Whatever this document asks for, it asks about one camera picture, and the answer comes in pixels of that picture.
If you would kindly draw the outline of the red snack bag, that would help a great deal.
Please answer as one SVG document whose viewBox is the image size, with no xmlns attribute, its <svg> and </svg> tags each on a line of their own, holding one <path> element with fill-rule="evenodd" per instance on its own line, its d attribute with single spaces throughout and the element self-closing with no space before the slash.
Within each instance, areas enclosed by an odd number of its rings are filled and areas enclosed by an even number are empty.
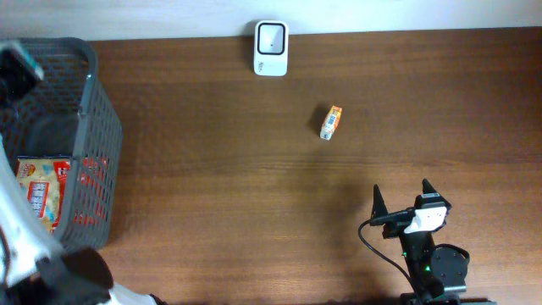
<svg viewBox="0 0 542 305">
<path fill-rule="evenodd" d="M 71 159 L 61 221 L 96 229 L 111 219 L 115 181 L 108 157 Z"/>
</svg>

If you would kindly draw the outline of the teal tissue pack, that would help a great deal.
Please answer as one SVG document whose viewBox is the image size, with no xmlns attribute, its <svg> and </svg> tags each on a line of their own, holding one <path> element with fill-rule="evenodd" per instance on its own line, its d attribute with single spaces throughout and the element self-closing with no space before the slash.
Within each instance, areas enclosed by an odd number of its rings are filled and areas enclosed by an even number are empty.
<svg viewBox="0 0 542 305">
<path fill-rule="evenodd" d="M 10 85 L 34 86 L 44 79 L 44 71 L 19 41 L 1 41 L 1 79 Z"/>
</svg>

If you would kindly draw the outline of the small orange carton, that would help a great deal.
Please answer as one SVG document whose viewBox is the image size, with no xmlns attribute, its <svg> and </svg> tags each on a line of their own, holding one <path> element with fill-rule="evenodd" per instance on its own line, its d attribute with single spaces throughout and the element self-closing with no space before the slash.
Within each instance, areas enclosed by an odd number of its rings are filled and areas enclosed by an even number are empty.
<svg viewBox="0 0 542 305">
<path fill-rule="evenodd" d="M 326 141 L 329 141 L 333 134 L 335 133 L 338 124 L 340 123 L 340 118 L 342 115 L 342 108 L 337 106 L 332 106 L 330 111 L 328 111 L 325 120 L 322 124 L 320 131 L 320 138 Z"/>
</svg>

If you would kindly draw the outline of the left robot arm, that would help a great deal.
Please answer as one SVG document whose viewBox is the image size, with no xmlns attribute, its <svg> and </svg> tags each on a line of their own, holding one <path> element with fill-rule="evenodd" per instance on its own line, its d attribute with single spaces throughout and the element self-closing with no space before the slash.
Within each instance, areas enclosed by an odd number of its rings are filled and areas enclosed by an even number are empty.
<svg viewBox="0 0 542 305">
<path fill-rule="evenodd" d="M 39 224 L 1 150 L 2 304 L 163 304 L 113 280 L 102 256 L 67 251 Z"/>
</svg>

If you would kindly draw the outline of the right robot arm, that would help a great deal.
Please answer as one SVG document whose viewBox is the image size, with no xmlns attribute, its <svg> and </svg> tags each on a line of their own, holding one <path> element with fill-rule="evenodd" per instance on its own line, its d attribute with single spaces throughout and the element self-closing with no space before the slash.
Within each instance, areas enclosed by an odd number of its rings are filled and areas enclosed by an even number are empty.
<svg viewBox="0 0 542 305">
<path fill-rule="evenodd" d="M 428 180 L 410 208 L 390 213 L 378 186 L 373 187 L 373 208 L 368 224 L 381 226 L 384 239 L 397 238 L 405 259 L 411 293 L 402 304 L 459 304 L 466 291 L 469 253 L 450 244 L 435 244 L 433 234 L 446 225 L 451 204 Z"/>
</svg>

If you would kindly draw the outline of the yellow chip bag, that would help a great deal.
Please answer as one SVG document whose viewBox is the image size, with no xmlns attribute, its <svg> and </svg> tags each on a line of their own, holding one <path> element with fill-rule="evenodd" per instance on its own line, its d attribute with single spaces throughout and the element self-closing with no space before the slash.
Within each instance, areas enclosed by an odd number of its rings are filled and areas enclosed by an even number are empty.
<svg viewBox="0 0 542 305">
<path fill-rule="evenodd" d="M 68 158 L 19 158 L 16 179 L 49 233 L 59 225 L 71 164 Z"/>
</svg>

